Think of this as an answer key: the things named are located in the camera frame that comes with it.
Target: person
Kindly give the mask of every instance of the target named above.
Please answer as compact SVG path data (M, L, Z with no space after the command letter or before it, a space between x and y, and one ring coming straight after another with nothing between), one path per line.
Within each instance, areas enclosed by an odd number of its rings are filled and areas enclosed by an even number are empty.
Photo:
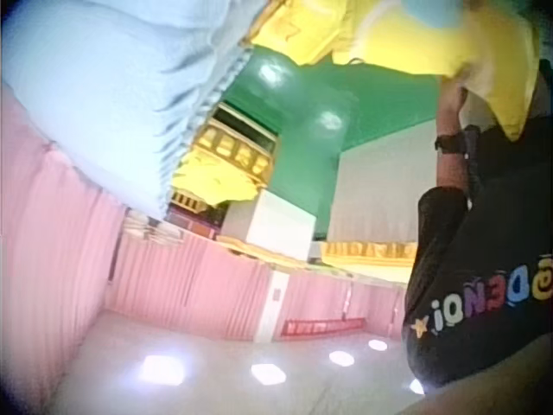
M465 77L440 86L436 187L418 204L405 298L408 363L429 396L402 413L553 413L550 75L516 142Z

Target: light blue fabric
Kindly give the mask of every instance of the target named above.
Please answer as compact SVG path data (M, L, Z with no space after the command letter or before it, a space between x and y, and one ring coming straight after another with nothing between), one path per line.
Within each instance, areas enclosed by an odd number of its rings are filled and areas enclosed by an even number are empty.
M402 0L405 10L432 28L453 28L461 24L462 0Z
M263 6L27 0L3 25L3 80L77 169L162 219L177 164L247 62L238 42Z

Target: red sign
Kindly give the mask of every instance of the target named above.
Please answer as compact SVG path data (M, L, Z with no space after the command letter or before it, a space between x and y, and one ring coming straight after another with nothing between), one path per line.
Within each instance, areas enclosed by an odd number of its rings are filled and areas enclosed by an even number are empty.
M346 320L286 320L283 326L282 337L329 335L365 328L364 318L350 318Z

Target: ceiling light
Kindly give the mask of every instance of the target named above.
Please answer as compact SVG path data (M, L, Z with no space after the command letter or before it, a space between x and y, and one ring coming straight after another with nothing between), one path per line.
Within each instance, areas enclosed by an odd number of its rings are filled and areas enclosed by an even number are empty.
M418 379L414 379L409 385L409 388L417 395L424 395L423 385L421 385L421 382Z
M270 86L279 86L283 83L283 70L278 65L265 63L259 68L259 78Z
M324 111L321 114L321 124L329 130L339 130L342 126L342 118L330 111Z
M332 352L328 355L328 358L332 363L343 367L348 367L355 363L353 356L346 352Z
M184 367L174 357L148 356L142 364L140 380L158 385L179 386L184 380Z
M278 385L286 380L286 373L272 363L251 365L251 374L265 386Z
M385 342L382 342L381 340L370 340L369 348L373 350L377 350L379 352L384 352L388 348L388 345Z

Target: pink wall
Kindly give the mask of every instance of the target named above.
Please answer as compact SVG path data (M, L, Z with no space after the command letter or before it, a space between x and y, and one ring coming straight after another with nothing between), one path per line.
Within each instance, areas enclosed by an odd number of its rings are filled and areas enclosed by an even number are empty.
M3 86L2 374L31 408L56 388L103 302L163 327L252 340L270 269L195 235L179 246L122 238L106 292L124 208L47 144ZM339 319L349 282L290 276L276 333L287 319ZM348 318L399 337L404 290L353 285Z
M369 333L400 339L404 288L350 283L307 271L290 275L275 339L283 339L281 333L287 320L341 319L350 285L352 295L346 319L365 318Z
M178 246L125 234L106 306L194 335L252 340L269 274L269 266L193 234Z
M102 307L124 209L2 99L2 375L36 409Z

